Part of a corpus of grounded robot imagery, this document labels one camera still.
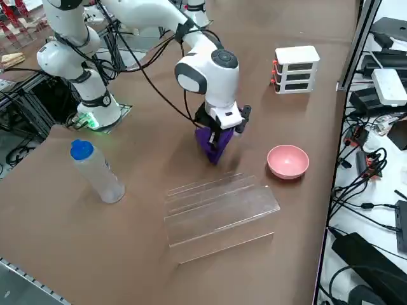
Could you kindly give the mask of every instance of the white router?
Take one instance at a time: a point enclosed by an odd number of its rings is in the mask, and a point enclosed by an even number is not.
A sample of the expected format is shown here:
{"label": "white router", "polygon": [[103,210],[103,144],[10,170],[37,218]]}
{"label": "white router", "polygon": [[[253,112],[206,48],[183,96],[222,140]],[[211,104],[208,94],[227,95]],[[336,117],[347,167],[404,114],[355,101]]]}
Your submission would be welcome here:
{"label": "white router", "polygon": [[275,49],[271,83],[276,93],[311,92],[319,60],[313,46]]}
{"label": "white router", "polygon": [[375,69],[371,78],[380,103],[394,107],[407,104],[407,93],[396,70]]}

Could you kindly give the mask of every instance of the purple object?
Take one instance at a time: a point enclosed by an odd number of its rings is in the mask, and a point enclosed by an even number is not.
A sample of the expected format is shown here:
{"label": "purple object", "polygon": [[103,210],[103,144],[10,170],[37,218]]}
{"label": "purple object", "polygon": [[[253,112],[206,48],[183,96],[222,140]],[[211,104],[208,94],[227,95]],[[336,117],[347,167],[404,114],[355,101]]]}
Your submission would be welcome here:
{"label": "purple object", "polygon": [[205,154],[207,155],[209,161],[212,164],[216,165],[224,149],[226,148],[226,145],[228,145],[231,136],[233,135],[233,129],[231,128],[221,133],[221,136],[219,137],[219,141],[217,143],[216,150],[213,150],[213,148],[208,143],[210,135],[211,131],[210,128],[208,127],[199,128],[195,130],[195,137],[197,138],[199,145],[202,147],[203,151],[205,151]]}

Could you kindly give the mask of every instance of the pink bowl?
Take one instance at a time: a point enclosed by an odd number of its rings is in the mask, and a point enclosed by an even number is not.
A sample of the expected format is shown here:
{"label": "pink bowl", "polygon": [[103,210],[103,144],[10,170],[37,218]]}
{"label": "pink bowl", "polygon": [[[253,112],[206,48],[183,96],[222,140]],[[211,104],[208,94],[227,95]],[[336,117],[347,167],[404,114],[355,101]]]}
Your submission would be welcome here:
{"label": "pink bowl", "polygon": [[267,155],[268,167],[281,179],[295,179],[307,170],[310,160],[301,148],[293,145],[279,145]]}

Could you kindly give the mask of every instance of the black device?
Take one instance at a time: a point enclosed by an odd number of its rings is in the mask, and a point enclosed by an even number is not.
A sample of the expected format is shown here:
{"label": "black device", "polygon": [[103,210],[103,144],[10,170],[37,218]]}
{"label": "black device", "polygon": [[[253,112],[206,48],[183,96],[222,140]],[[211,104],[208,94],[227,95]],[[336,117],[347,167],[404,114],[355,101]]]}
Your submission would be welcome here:
{"label": "black device", "polygon": [[400,252],[407,252],[407,201],[399,200],[396,203],[396,227],[401,230],[397,232],[397,249]]}
{"label": "black device", "polygon": [[355,125],[348,129],[343,138],[346,143],[349,141],[349,145],[352,147],[363,146],[368,139],[369,131],[363,128],[363,126]]}
{"label": "black device", "polygon": [[405,20],[382,17],[371,26],[370,31],[407,41],[407,21]]}
{"label": "black device", "polygon": [[386,305],[373,290],[365,285],[358,285],[349,292],[349,305]]}
{"label": "black device", "polygon": [[[406,55],[394,55],[374,51],[373,54],[377,60],[382,64],[383,68],[393,68],[399,74],[401,81],[407,79],[407,56]],[[371,78],[373,70],[379,69],[379,65],[376,60],[373,59],[371,55],[365,55],[362,59],[361,72],[364,78]]]}
{"label": "black device", "polygon": [[[373,159],[369,158],[368,153],[364,151],[358,151],[356,153],[356,168],[357,168],[357,174],[362,175],[362,178],[369,177],[374,171],[376,171],[376,168],[372,167],[372,161]],[[376,172],[373,177],[382,176],[382,172]]]}
{"label": "black device", "polygon": [[393,49],[382,49],[380,51],[381,54],[387,54],[387,55],[401,55],[401,56],[406,56],[407,51],[402,51],[402,50],[393,50]]}
{"label": "black device", "polygon": [[373,38],[382,48],[390,49],[393,45],[393,40],[386,34],[373,33]]}
{"label": "black device", "polygon": [[375,88],[353,91],[350,94],[349,102],[356,108],[355,111],[350,113],[350,116],[357,116],[360,118],[407,111],[407,105],[392,107],[380,103]]}
{"label": "black device", "polygon": [[336,237],[332,250],[349,266],[365,266],[365,268],[354,268],[354,271],[373,289],[377,296],[388,305],[407,305],[407,285],[403,281],[368,268],[384,270],[407,281],[407,274],[403,270],[359,234],[342,235],[335,229],[330,229],[330,231]]}
{"label": "black device", "polygon": [[392,125],[387,137],[401,151],[407,149],[407,121],[398,121]]}

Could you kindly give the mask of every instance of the table surface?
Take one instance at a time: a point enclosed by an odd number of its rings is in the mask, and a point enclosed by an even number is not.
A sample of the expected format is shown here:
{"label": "table surface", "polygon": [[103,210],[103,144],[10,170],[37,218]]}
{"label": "table surface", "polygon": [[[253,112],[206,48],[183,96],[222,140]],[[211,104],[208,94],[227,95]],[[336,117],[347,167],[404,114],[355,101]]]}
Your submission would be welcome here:
{"label": "table surface", "polygon": [[[142,74],[121,74],[109,89],[134,107],[110,135],[53,128],[0,184],[1,256],[74,304],[310,304],[345,101],[335,87],[354,35],[356,2],[208,1],[211,29],[240,60],[238,103],[252,106],[243,136],[230,142],[218,166],[210,165],[191,123]],[[321,57],[315,90],[275,94],[274,49],[308,44]],[[180,57],[171,44],[147,73],[183,107],[174,77]],[[188,100],[195,111],[202,97]],[[76,137],[98,146],[126,184],[119,203],[102,204],[73,167]],[[265,170],[267,152],[279,144],[308,153],[302,179],[283,182]],[[281,207],[273,238],[178,266],[163,226],[166,191],[229,171],[271,187]]]}
{"label": "table surface", "polygon": [[[407,3],[403,0],[382,1],[375,16],[375,22],[382,17],[407,20],[406,10]],[[407,42],[398,41],[396,39],[394,39],[394,41],[395,43],[392,46],[393,50],[407,50]],[[366,40],[364,50],[380,51],[381,49],[382,48],[379,46],[379,44],[377,44],[373,39],[373,35],[370,34]],[[357,69],[361,68],[362,57],[359,60]],[[355,74],[350,91],[361,90],[367,88],[368,86],[374,86],[373,84],[367,85],[358,83],[362,81],[366,82],[368,80],[363,79],[360,74]],[[369,182],[366,190],[362,194],[353,197],[350,202],[356,205],[360,205],[364,202],[372,202],[374,204],[387,203],[393,205],[397,202],[397,200],[403,200],[394,193],[394,190],[398,189],[403,194],[407,194],[407,185],[401,181],[401,169],[406,164],[407,151],[400,151],[387,136],[381,137],[373,132],[369,134],[369,138],[364,149],[369,151],[369,146],[377,148],[384,147],[387,151],[388,163],[383,170],[383,178],[375,182]],[[349,150],[350,148],[345,150],[342,156],[347,154]],[[358,149],[347,158],[347,161],[352,164],[352,168],[344,169],[342,166],[338,168],[335,178],[336,186],[346,186],[357,177],[355,165],[355,156],[357,151]],[[354,192],[356,193],[361,189],[362,188],[360,187]],[[381,224],[386,224],[389,226],[396,225],[395,213],[393,209],[376,207],[371,211],[365,211],[357,208],[354,208],[354,210],[375,219]],[[341,210],[331,219],[329,225],[342,229],[348,233],[358,232],[368,242],[407,259],[407,254],[399,253],[397,250],[397,240],[394,232],[378,227],[377,225],[345,208],[341,208]],[[331,234],[327,235],[326,249],[323,254],[323,266],[321,271],[321,285],[325,289],[328,288],[329,281],[331,280],[333,274],[340,268],[346,266],[346,263],[331,249],[334,240],[335,238]],[[407,273],[407,261],[386,253],[380,249],[378,250],[400,269]],[[333,285],[333,295],[334,297],[346,301],[349,292],[360,284],[365,284],[365,282],[352,270],[345,271],[335,280],[335,284]],[[319,299],[322,301],[326,300],[327,298],[322,292],[320,292]]]}

